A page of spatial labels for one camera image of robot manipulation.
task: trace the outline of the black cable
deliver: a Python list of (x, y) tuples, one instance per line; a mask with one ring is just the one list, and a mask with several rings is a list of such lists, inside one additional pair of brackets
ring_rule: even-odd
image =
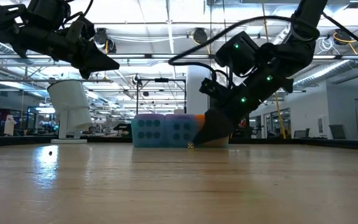
[[(224, 24), (224, 29), (226, 29), (226, 12), (224, 10), (224, 0), (222, 0), (222, 5), (223, 5), (223, 24)], [(227, 42), (227, 35), (224, 35), (224, 41)]]
[(215, 73), (221, 73), (221, 74), (222, 74), (222, 75), (224, 75), (224, 76), (227, 78), (227, 80), (229, 81), (229, 75), (227, 75), (227, 73), (226, 73), (226, 72), (224, 72), (224, 71), (222, 71), (222, 70), (217, 69), (217, 70), (215, 70)]
[(323, 13), (323, 16), (328, 19), (330, 22), (332, 22), (333, 24), (335, 24), (335, 26), (338, 26), (339, 28), (341, 28), (345, 33), (347, 33), (349, 36), (353, 37), (353, 39), (355, 39), (356, 41), (358, 41), (358, 36), (354, 35), (350, 30), (346, 29), (346, 27), (344, 27), (343, 25), (341, 25), (340, 23), (338, 23), (335, 19), (333, 19), (332, 17), (327, 16), (327, 14)]
[(92, 7), (92, 4), (93, 4), (93, 0), (91, 0), (89, 2), (89, 5), (88, 7), (86, 8), (86, 11), (84, 12), (84, 16), (86, 16), (88, 14), (88, 12), (90, 11), (91, 7)]
[(196, 66), (201, 66), (201, 67), (207, 68), (209, 71), (211, 71), (212, 77), (216, 80), (216, 72), (209, 65), (206, 65), (206, 64), (201, 63), (201, 62), (181, 62), (181, 64), (183, 64), (183, 65), (196, 65)]
[(78, 17), (78, 16), (82, 16), (83, 13), (82, 12), (77, 12), (76, 14), (70, 16), (69, 18), (67, 18), (64, 22), (63, 22), (63, 26), (68, 22), (68, 21), (71, 21), (73, 20), (74, 18)]
[[(75, 1), (75, 0), (66, 0), (67, 3), (73, 2), (73, 1)], [(92, 7), (92, 4), (93, 4), (93, 0), (91, 0), (91, 1), (89, 2), (88, 7), (86, 8), (86, 11), (85, 11), (85, 12), (77, 12), (76, 14), (74, 14), (74, 15), (70, 16), (69, 18), (67, 18), (67, 19), (63, 22), (63, 24), (62, 24), (63, 28), (64, 28), (64, 25), (65, 25), (67, 22), (69, 22), (69, 21), (75, 19), (76, 17), (78, 17), (78, 16), (84, 16), (84, 17), (85, 17), (85, 16), (87, 15), (87, 13), (90, 11), (90, 9), (91, 9), (91, 7)]]
[(174, 57), (172, 57), (170, 60), (168, 60), (168, 64), (169, 65), (175, 65), (175, 66), (184, 66), (184, 65), (187, 65), (185, 63), (188, 63), (188, 62), (175, 62), (176, 60), (178, 59), (181, 59), (183, 58), (184, 56), (187, 56), (189, 54), (192, 54), (194, 52), (196, 52), (197, 50), (199, 49), (202, 49), (203, 47), (209, 45), (210, 43), (214, 42), (215, 40), (218, 40), (220, 37), (224, 36), (225, 34), (227, 34), (228, 32), (230, 32), (231, 30), (233, 30), (234, 28), (238, 27), (238, 26), (241, 26), (241, 25), (244, 25), (246, 23), (249, 23), (249, 22), (254, 22), (254, 21), (257, 21), (257, 20), (261, 20), (261, 19), (277, 19), (277, 20), (282, 20), (282, 21), (288, 21), (288, 22), (297, 22), (301, 25), (304, 25), (304, 26), (308, 26), (312, 29), (316, 29), (315, 27), (305, 23), (305, 22), (302, 22), (302, 21), (298, 21), (298, 20), (294, 20), (294, 19), (291, 19), (291, 18), (288, 18), (288, 17), (283, 17), (283, 16), (258, 16), (258, 17), (254, 17), (254, 18), (250, 18), (250, 19), (244, 19), (244, 20), (241, 20), (239, 22), (236, 22), (235, 24), (229, 26), (228, 28), (224, 29), (222, 32), (218, 33), (217, 35), (215, 35), (214, 37), (210, 38), (209, 40), (207, 40), (206, 42), (200, 44), (200, 45), (197, 45), (189, 50), (186, 50)]

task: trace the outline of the cable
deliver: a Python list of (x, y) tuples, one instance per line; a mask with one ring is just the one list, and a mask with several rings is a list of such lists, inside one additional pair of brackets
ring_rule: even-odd
[[(262, 11), (263, 11), (263, 13), (265, 15), (265, 4), (264, 3), (262, 3)], [(264, 27), (265, 27), (265, 34), (266, 34), (266, 37), (267, 37), (266, 40), (267, 40), (267, 42), (269, 42), (269, 38), (268, 38), (269, 33), (267, 32), (267, 21), (266, 21), (266, 19), (264, 19)], [(280, 121), (280, 132), (283, 134), (283, 138), (285, 139), (286, 136), (285, 136), (284, 122), (283, 122), (283, 119), (281, 117), (280, 104), (278, 103), (278, 93), (277, 93), (277, 91), (275, 92), (275, 96), (276, 96), (276, 106), (277, 106), (278, 120)]]
[(227, 80), (229, 80), (229, 75), (227, 75), (227, 73), (226, 72), (224, 72), (224, 71), (222, 71), (222, 70), (215, 70), (215, 72), (216, 73), (221, 73), (222, 75), (224, 75), (226, 78), (227, 78)]
[(177, 66), (187, 65), (187, 64), (185, 64), (186, 62), (175, 62), (175, 61), (178, 60), (178, 59), (183, 58), (184, 56), (192, 54), (192, 53), (196, 52), (199, 49), (202, 49), (203, 47), (209, 45), (210, 43), (212, 43), (215, 40), (219, 39), (220, 37), (224, 36), (225, 34), (227, 34), (228, 32), (230, 32), (231, 30), (233, 30), (234, 28), (236, 28), (238, 26), (241, 26), (241, 25), (249, 23), (249, 22), (254, 22), (254, 21), (257, 21), (257, 20), (261, 20), (261, 19), (277, 19), (277, 20), (288, 21), (288, 22), (296, 22), (296, 23), (302, 24), (304, 26), (308, 26), (308, 27), (311, 27), (313, 29), (316, 29), (315, 27), (313, 27), (313, 26), (311, 26), (311, 25), (309, 25), (309, 24), (307, 24), (305, 22), (297, 21), (297, 20), (294, 20), (294, 19), (291, 19), (291, 18), (288, 18), (288, 17), (283, 17), (283, 16), (258, 16), (258, 17), (253, 17), (253, 18), (250, 18), (250, 19), (244, 19), (244, 20), (241, 20), (241, 21), (236, 22), (233, 25), (229, 26), (228, 28), (226, 28), (222, 32), (218, 33), (214, 37), (212, 37), (209, 40), (207, 40), (206, 42), (204, 42), (202, 44), (199, 44), (199, 45), (197, 45), (197, 46), (195, 46), (195, 47), (193, 47), (193, 48), (191, 48), (189, 50), (186, 50), (186, 51), (184, 51), (184, 52), (172, 57), (170, 60), (168, 60), (168, 64), (169, 65), (177, 65)]
[(345, 33), (347, 33), (349, 36), (353, 37), (353, 39), (355, 39), (356, 41), (358, 41), (358, 36), (354, 35), (351, 31), (349, 31), (348, 29), (346, 29), (346, 27), (342, 26), (340, 23), (338, 23), (337, 21), (335, 21), (333, 18), (327, 16), (327, 14), (322, 13), (322, 15), (327, 18), (330, 22), (332, 22), (333, 24), (335, 24), (335, 26), (338, 26), (339, 28), (341, 28)]
[(91, 0), (89, 2), (88, 7), (86, 8), (86, 11), (84, 12), (84, 16), (86, 16), (88, 14), (88, 12), (90, 11), (92, 4), (93, 4), (93, 0)]
[[(66, 2), (69, 3), (69, 2), (73, 2), (73, 1), (75, 1), (75, 0), (67, 0)], [(76, 17), (78, 17), (78, 16), (84, 16), (84, 17), (85, 17), (85, 16), (88, 14), (88, 12), (90, 11), (92, 5), (93, 5), (93, 0), (91, 0), (91, 1), (89, 2), (88, 7), (86, 8), (86, 11), (85, 11), (85, 12), (77, 12), (76, 14), (74, 14), (74, 15), (70, 16), (69, 18), (67, 18), (67, 19), (63, 22), (63, 24), (62, 24), (63, 28), (64, 28), (64, 25), (65, 25), (68, 21), (71, 21), (71, 20), (73, 20), (74, 18), (76, 18)]]
[(106, 54), (109, 54), (109, 40), (106, 40)]
[(276, 105), (277, 105), (278, 120), (280, 121), (280, 132), (283, 134), (283, 138), (286, 139), (287, 137), (285, 135), (284, 122), (283, 122), (283, 118), (281, 117), (280, 104), (278, 103), (278, 94), (277, 94), (277, 92), (275, 93), (275, 98), (276, 98)]
[(351, 46), (351, 49), (353, 50), (354, 54), (358, 55), (356, 49), (353, 47), (353, 45), (351, 43), (349, 43), (349, 46)]
[[(222, 4), (223, 4), (223, 24), (224, 24), (224, 29), (226, 29), (226, 10), (224, 7), (224, 0), (222, 1)], [(224, 42), (227, 43), (227, 34), (224, 35)], [(230, 88), (234, 87), (232, 68), (229, 67), (229, 69), (227, 69), (227, 66), (226, 66), (226, 73), (227, 72), (229, 72), (229, 77), (227, 78), (227, 87), (229, 87), (229, 89), (230, 89)]]

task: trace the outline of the wooden tabletop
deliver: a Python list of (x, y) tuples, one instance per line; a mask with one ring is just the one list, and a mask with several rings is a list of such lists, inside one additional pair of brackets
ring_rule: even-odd
[(358, 223), (358, 151), (0, 147), (0, 223)]

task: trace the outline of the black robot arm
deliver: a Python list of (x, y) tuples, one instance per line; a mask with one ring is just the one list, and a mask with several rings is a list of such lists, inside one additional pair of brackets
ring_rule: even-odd
[(241, 32), (216, 52), (215, 61), (221, 67), (229, 67), (237, 76), (245, 74), (243, 77), (247, 78), (232, 88), (204, 80), (200, 92), (215, 98), (217, 103), (205, 112), (205, 124), (194, 138), (194, 144), (229, 136), (243, 117), (279, 88), (292, 93), (293, 80), (288, 77), (312, 62), (319, 37), (317, 26), (321, 15), (326, 16), (323, 12), (326, 3), (327, 0), (301, 0), (291, 17), (290, 33), (282, 44), (266, 43), (258, 47)]
[[(22, 58), (32, 50), (56, 61), (70, 62), (85, 79), (92, 72), (118, 69), (119, 64), (91, 40), (94, 24), (82, 12), (70, 15), (70, 5), (64, 0), (31, 0), (28, 8), (23, 4), (0, 6), (0, 42), (11, 44)], [(70, 27), (61, 29), (77, 16)], [(18, 17), (23, 24), (15, 21)]]

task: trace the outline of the ceiling light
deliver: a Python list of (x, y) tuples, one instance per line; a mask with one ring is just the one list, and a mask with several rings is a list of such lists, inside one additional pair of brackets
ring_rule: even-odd
[(6, 86), (10, 86), (13, 88), (18, 88), (18, 89), (26, 89), (28, 88), (27, 86), (17, 83), (17, 82), (0, 82), (1, 85), (6, 85)]
[(122, 59), (132, 59), (132, 58), (145, 58), (144, 54), (115, 54), (115, 55), (108, 55), (109, 58), (122, 58)]
[(314, 55), (313, 59), (334, 59), (335, 55)]
[(154, 101), (154, 102), (165, 102), (165, 101), (170, 101), (170, 102), (184, 102), (184, 99), (178, 100), (178, 99), (139, 99), (139, 101)]
[(42, 95), (39, 94), (39, 93), (31, 93), (31, 94), (33, 94), (33, 95), (35, 95), (35, 96), (39, 96), (39, 97), (44, 97), (44, 96), (42, 96)]
[(55, 113), (55, 108), (35, 108), (39, 113), (47, 113), (47, 114), (51, 114), (51, 113)]
[(98, 113), (101, 113), (101, 114), (111, 114), (110, 111), (97, 111)]
[(95, 100), (97, 100), (99, 98), (99, 96), (96, 93), (92, 92), (92, 91), (86, 92), (86, 95), (88, 97), (90, 97), (90, 98), (94, 98)]

